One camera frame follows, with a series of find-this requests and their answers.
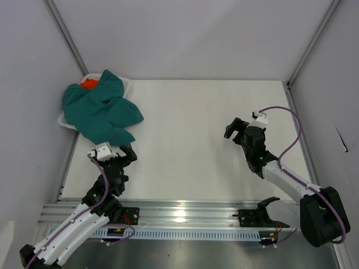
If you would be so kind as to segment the green shorts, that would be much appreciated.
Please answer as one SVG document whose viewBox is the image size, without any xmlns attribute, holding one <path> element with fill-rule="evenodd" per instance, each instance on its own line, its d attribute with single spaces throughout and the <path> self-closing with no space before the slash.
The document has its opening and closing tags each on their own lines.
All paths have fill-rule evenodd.
<svg viewBox="0 0 359 269">
<path fill-rule="evenodd" d="M 92 90 L 71 84 L 63 95 L 65 119 L 96 145 L 104 142 L 111 146 L 133 143 L 135 137 L 126 128 L 141 123 L 144 116 L 123 94 L 123 82 L 107 69 Z"/>
</svg>

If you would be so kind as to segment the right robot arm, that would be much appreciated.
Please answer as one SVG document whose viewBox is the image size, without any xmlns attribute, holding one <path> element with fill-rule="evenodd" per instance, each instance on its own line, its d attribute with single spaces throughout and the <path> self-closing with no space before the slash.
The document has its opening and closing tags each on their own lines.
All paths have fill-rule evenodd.
<svg viewBox="0 0 359 269">
<path fill-rule="evenodd" d="M 292 202 L 270 197 L 257 204 L 256 219 L 263 226 L 299 229 L 313 246 L 341 244 L 351 227 L 339 193 L 333 187 L 305 182 L 279 163 L 278 157 L 266 149 L 265 131 L 268 119 L 255 118 L 251 123 L 235 118 L 226 126 L 224 138 L 242 147 L 248 168 L 283 192 Z"/>
</svg>

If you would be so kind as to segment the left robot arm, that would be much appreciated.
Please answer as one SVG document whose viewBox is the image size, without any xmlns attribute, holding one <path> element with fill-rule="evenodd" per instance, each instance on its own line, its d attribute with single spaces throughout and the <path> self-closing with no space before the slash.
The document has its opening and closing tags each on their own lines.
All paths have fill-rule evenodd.
<svg viewBox="0 0 359 269">
<path fill-rule="evenodd" d="M 100 176 L 74 212 L 51 234 L 36 245 L 27 244 L 21 248 L 24 268 L 61 268 L 81 244 L 105 226 L 131 230 L 125 240 L 135 235 L 135 228 L 118 197 L 129 180 L 124 168 L 136 161 L 137 155 L 130 144 L 120 146 L 119 150 L 123 155 L 114 152 L 105 142 L 88 153 Z"/>
</svg>

